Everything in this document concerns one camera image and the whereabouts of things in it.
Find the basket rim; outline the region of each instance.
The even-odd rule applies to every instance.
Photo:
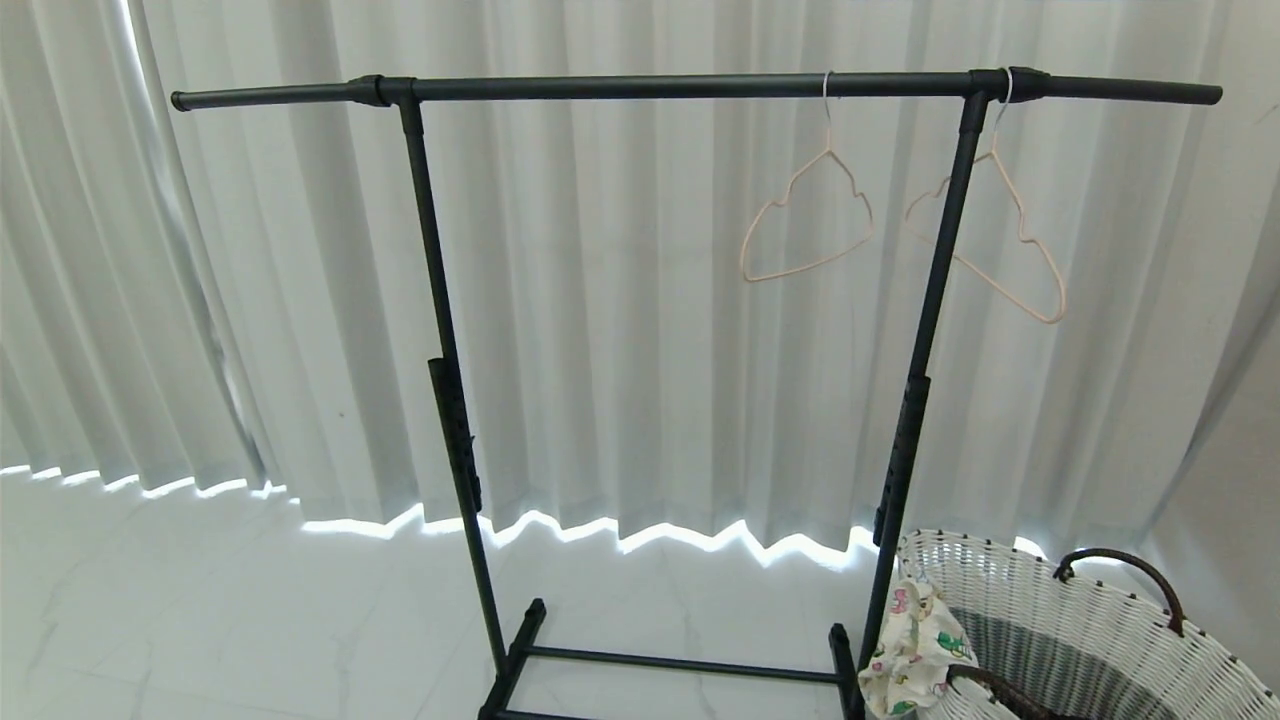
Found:
[[[927,544],[956,544],[956,543],[974,544],[974,543],[980,543],[982,548],[987,553],[1009,555],[1009,556],[1016,557],[1018,561],[1023,562],[1023,564],[1051,564],[1052,562],[1052,561],[1050,561],[1046,557],[1041,557],[1038,555],[1032,555],[1032,553],[1029,553],[1027,551],[1018,550],[1016,547],[1010,547],[1007,544],[992,541],[991,538],[984,538],[984,537],[975,536],[975,534],[972,534],[972,533],[956,533],[956,532],[941,530],[941,529],[936,529],[936,528],[919,528],[919,529],[911,530],[909,533],[902,533],[902,536],[897,541],[897,548],[896,548],[896,552],[895,552],[895,555],[897,556],[897,561],[899,561],[899,564],[902,568],[902,574],[905,574],[908,578],[911,578],[911,579],[916,579],[918,575],[915,573],[910,571],[910,568],[913,566],[913,562],[906,556],[906,548],[908,548],[909,544],[920,544],[920,538],[924,538],[927,541]],[[1057,566],[1056,562],[1052,564],[1052,565],[1055,568]],[[1148,600],[1144,596],[1139,596],[1138,593],[1123,591],[1123,589],[1120,589],[1120,588],[1117,588],[1115,585],[1111,585],[1111,584],[1107,584],[1107,583],[1105,583],[1102,580],[1098,580],[1097,578],[1088,578],[1087,575],[1080,574],[1080,573],[1076,573],[1076,574],[1080,578],[1089,579],[1091,582],[1093,582],[1097,585],[1098,591],[1101,591],[1103,593],[1107,593],[1107,594],[1111,594],[1111,596],[1115,596],[1116,600],[1124,598],[1125,601],[1130,601],[1130,602],[1132,601],[1138,601],[1138,602],[1140,602],[1140,603],[1151,607],[1156,612],[1167,612],[1166,607],[1164,607],[1162,605],[1158,605],[1156,602],[1152,602],[1151,600]],[[1207,647],[1207,646],[1212,646],[1213,648],[1217,648],[1219,651],[1221,651],[1221,655],[1224,655],[1224,656],[1228,657],[1229,662],[1233,666],[1233,671],[1238,674],[1239,679],[1243,680],[1247,685],[1252,685],[1251,689],[1253,689],[1262,698],[1263,706],[1271,705],[1271,706],[1274,706],[1275,710],[1280,711],[1280,696],[1276,696],[1276,693],[1274,691],[1271,691],[1265,683],[1262,683],[1262,680],[1258,679],[1257,674],[1254,674],[1253,670],[1243,660],[1240,660],[1234,652],[1231,652],[1226,646],[1224,646],[1221,642],[1219,642],[1217,638],[1215,638],[1213,635],[1208,634],[1208,632],[1206,632],[1203,628],[1201,628],[1196,623],[1190,621],[1190,619],[1185,618],[1185,615],[1183,618],[1183,629],[1184,629],[1184,633],[1185,633],[1185,635],[1188,638],[1192,637],[1192,635],[1194,635],[1197,638],[1197,641],[1198,641],[1198,642],[1187,642],[1185,643],[1187,647],[1189,648],[1189,652],[1201,652],[1201,653],[1204,653],[1204,652],[1207,652],[1210,650],[1210,647]],[[983,693],[987,694],[987,700],[988,701],[997,702],[995,700],[995,697],[991,694],[989,691],[987,691],[986,688],[983,688],[982,685],[979,685],[977,683],[974,683],[974,685],[979,691],[982,691]]]

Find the vertical pole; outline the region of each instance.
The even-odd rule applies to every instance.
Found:
[[[507,673],[507,651],[502,642],[502,625],[498,623],[498,603],[493,597],[489,562],[484,555],[484,538],[480,536],[477,519],[480,479],[476,477],[475,459],[471,455],[471,430],[462,396],[458,343],[453,334],[453,314],[449,309],[444,255],[440,252],[440,228],[435,222],[431,176],[426,165],[422,108],[412,97],[402,99],[398,105],[401,124],[404,127],[404,141],[408,145],[408,167],[413,174],[417,219],[422,227],[422,250],[426,254],[426,272],[431,281],[435,324],[440,331],[442,357],[430,360],[428,365],[431,370],[431,384],[435,387],[440,425],[444,428],[445,450],[449,454],[449,468],[453,471],[453,488],[457,491],[458,510],[462,512],[462,529],[467,538],[467,551],[471,553],[471,570],[475,573],[476,589],[480,592],[480,612],[484,615],[485,632],[489,634],[493,662],[500,676]]]
[[[893,438],[893,452],[888,460],[888,473],[884,478],[884,495],[881,507],[876,511],[876,544],[879,556],[876,560],[876,579],[867,606],[867,625],[863,629],[863,648],[858,667],[867,667],[879,642],[881,621],[884,619],[884,602],[888,600],[888,585],[892,580],[893,557],[897,539],[902,532],[902,512],[906,507],[906,493],[911,484],[911,470],[915,466],[915,451],[920,442],[920,428],[924,424],[924,406],[929,397],[929,378],[925,375],[929,365],[929,351],[933,347],[933,334],[938,328],[938,315],[942,311],[942,296],[947,287],[947,273],[951,270],[951,256],[955,252],[956,234],[960,231],[960,214],[964,210],[965,193],[969,190],[969,177],[973,174],[974,156],[978,154],[978,137],[982,135],[982,122],[991,102],[983,92],[965,97],[960,115],[960,138],[956,142],[955,160],[951,164],[951,183],[942,205],[942,220],[938,224],[938,242],[933,249],[933,264],[929,268],[928,284],[924,288],[924,307],[920,310],[920,323],[915,331],[915,347],[911,350],[911,364],[906,375],[902,407],[897,418],[897,433]],[[856,717],[863,717],[865,703],[856,703]]]

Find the white wall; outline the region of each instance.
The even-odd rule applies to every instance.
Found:
[[[1280,292],[1271,295],[1270,320],[1143,553],[1194,623],[1280,688]]]

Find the white cloth with printed pattern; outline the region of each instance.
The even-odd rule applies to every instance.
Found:
[[[942,593],[928,583],[902,580],[890,591],[879,644],[858,684],[872,714],[900,717],[938,701],[951,665],[977,664]]]

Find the light under curtain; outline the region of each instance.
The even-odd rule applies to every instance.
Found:
[[[99,5],[95,20],[45,5],[4,12],[32,17],[49,37],[58,22],[101,32],[93,23],[118,8]],[[40,382],[67,383],[56,418],[77,419],[84,434],[99,421],[73,405],[73,379],[92,396],[108,368],[133,379],[148,368],[160,378],[155,368],[173,363],[200,375],[180,389],[154,382],[137,400],[151,405],[140,407],[133,386],[119,386],[115,405],[102,401],[109,427],[141,433],[133,428],[154,428],[155,418],[200,416],[225,439],[210,457],[251,483],[262,482],[260,462],[310,519],[385,521],[417,502],[428,520],[457,512],[426,370],[439,347],[398,119],[357,106],[178,117],[164,104],[172,90],[369,73],[1001,65],[1222,85],[1225,97],[1210,110],[1044,101],[1011,106],[1002,122],[1001,155],[1027,201],[1029,231],[1066,277],[1069,313],[1041,325],[954,269],[908,525],[1019,534],[1051,552],[1140,539],[1210,398],[1265,219],[1280,213],[1280,118],[1265,117],[1277,97],[1253,90],[1267,87],[1267,68],[1280,61],[1267,37],[1280,22],[1270,4],[133,0],[127,10],[150,114],[110,86],[83,88],[100,102],[92,118],[115,111],[108,124],[133,145],[120,143],[127,156],[113,146],[63,161],[96,209],[78,224],[67,211],[58,219],[65,228],[9,219],[9,187],[40,187],[31,169],[4,170],[6,258],[10,245],[24,245],[14,252],[23,261],[5,264],[5,357],[26,345],[12,328],[32,328],[40,352],[56,361],[23,366],[56,368]],[[108,45],[35,49],[54,87],[36,109],[14,109],[17,81],[5,63],[6,118],[28,118],[5,136],[20,150],[6,152],[40,158],[44,143],[59,141],[42,135],[52,123],[31,118],[61,118],[73,149],[77,132],[109,132],[70,110],[83,97],[77,78],[106,72],[104,59],[120,77],[127,63]],[[10,47],[6,35],[6,60]],[[87,61],[93,53],[97,61]],[[760,205],[820,150],[820,101],[458,102],[424,111],[485,515],[497,528],[531,510],[563,527],[616,518],[622,534],[657,523],[716,534],[745,519],[764,544],[804,533],[844,548],[851,525],[869,525],[931,258],[902,232],[901,217],[950,167],[957,102],[833,100],[835,145],[872,201],[877,234],[836,263],[754,286],[739,274],[739,243]],[[143,120],[155,123],[155,147],[140,145]],[[146,165],[150,151],[168,176]],[[99,179],[105,187],[83,179],[110,169]],[[810,176],[756,231],[756,274],[823,258],[865,231],[847,183],[835,172]],[[124,193],[151,200],[125,205]],[[175,220],[156,199],[165,193]],[[38,196],[46,205],[55,197]],[[913,224],[936,227],[938,211],[922,206]],[[119,240],[106,240],[106,220],[93,223],[108,214],[122,224]],[[983,165],[959,252],[1052,313],[1051,275],[1014,237],[1014,209]],[[106,266],[90,255],[50,261],[63,273],[56,286],[40,274],[52,270],[27,270],[41,263],[33,249],[86,238],[115,273],[136,273],[116,279],[109,299],[128,307],[173,299],[165,311],[182,315],[183,342],[157,337],[168,331],[150,316],[132,322],[132,342],[91,334],[105,332],[104,318],[128,315],[99,307],[88,290],[97,286],[64,277],[73,263]],[[142,238],[166,255],[143,250]],[[147,265],[161,260],[164,273]],[[22,292],[41,299],[37,309],[51,302],[44,288],[64,288],[72,300],[49,306],[78,309],[65,310],[74,334],[51,329],[63,327],[55,310],[10,323],[10,265],[22,268]],[[92,282],[106,281],[100,272]],[[202,323],[216,342],[201,337]],[[132,355],[99,359],[83,348],[96,347],[88,341]],[[83,355],[87,369],[70,366],[64,350]],[[184,351],[191,357],[178,359]],[[17,382],[22,402],[6,392],[6,434],[33,411],[44,387],[35,382]],[[40,430],[29,434],[59,452],[81,451],[84,462],[116,457]],[[40,447],[19,434],[18,451]],[[164,452],[191,442],[186,430],[145,439]]]

